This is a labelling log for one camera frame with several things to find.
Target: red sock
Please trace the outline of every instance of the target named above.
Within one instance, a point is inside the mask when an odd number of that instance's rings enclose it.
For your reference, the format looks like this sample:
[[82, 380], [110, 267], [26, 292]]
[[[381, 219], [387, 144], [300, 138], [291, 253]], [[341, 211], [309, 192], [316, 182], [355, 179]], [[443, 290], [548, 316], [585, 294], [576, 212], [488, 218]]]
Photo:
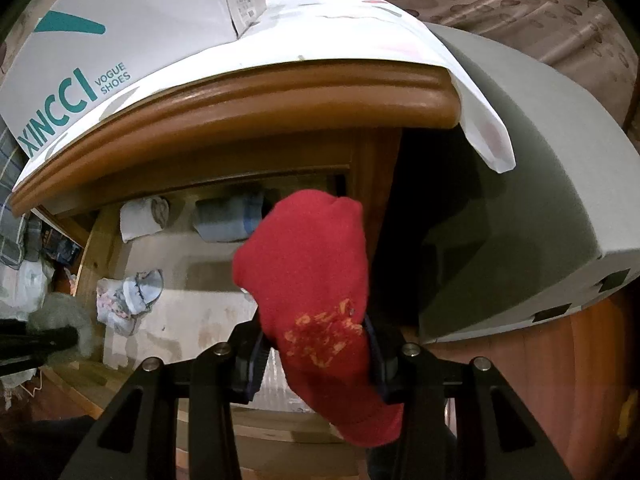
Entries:
[[362, 206], [316, 190], [276, 204], [233, 262], [291, 389], [345, 440], [373, 447], [398, 438], [402, 406], [369, 381], [367, 269]]

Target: screw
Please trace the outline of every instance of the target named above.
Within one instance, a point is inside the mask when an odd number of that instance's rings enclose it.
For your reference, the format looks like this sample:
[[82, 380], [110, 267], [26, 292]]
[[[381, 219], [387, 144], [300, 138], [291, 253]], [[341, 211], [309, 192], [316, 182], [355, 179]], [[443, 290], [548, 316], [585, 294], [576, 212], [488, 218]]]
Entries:
[[422, 349], [416, 343], [404, 343], [402, 345], [402, 353], [407, 357], [416, 357]]
[[144, 361], [142, 361], [142, 369], [145, 372], [153, 372], [154, 370], [158, 370], [158, 368], [162, 365], [162, 359], [159, 357], [147, 357]]
[[491, 361], [486, 357], [476, 357], [474, 359], [474, 366], [481, 372], [485, 372], [491, 368]]
[[213, 353], [219, 356], [231, 354], [231, 345], [226, 341], [216, 343], [215, 345], [213, 345]]

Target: plaid fabric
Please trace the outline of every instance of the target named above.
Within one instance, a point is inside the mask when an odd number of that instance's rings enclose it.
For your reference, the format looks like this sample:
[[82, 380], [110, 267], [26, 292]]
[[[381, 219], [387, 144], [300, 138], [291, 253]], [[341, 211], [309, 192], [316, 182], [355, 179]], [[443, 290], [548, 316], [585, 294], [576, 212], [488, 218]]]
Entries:
[[25, 258], [37, 260], [42, 222], [30, 213], [16, 218], [11, 212], [9, 196], [26, 156], [2, 118], [0, 132], [0, 262], [17, 269]]

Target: cardboard box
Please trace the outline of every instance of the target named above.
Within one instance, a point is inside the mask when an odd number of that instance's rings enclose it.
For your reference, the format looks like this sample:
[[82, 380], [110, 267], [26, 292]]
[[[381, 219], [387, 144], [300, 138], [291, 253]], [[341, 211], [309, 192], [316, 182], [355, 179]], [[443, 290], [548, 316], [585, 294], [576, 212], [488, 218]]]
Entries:
[[206, 48], [235, 41], [265, 0], [57, 0], [0, 88], [29, 158], [100, 102]]

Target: folded towel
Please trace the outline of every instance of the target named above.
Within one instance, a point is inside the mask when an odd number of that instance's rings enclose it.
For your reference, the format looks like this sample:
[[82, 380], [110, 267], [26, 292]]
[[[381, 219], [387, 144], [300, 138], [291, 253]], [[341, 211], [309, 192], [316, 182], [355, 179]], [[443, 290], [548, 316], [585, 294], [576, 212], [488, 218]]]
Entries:
[[168, 218], [169, 203], [160, 196], [129, 200], [120, 208], [122, 241], [160, 232]]

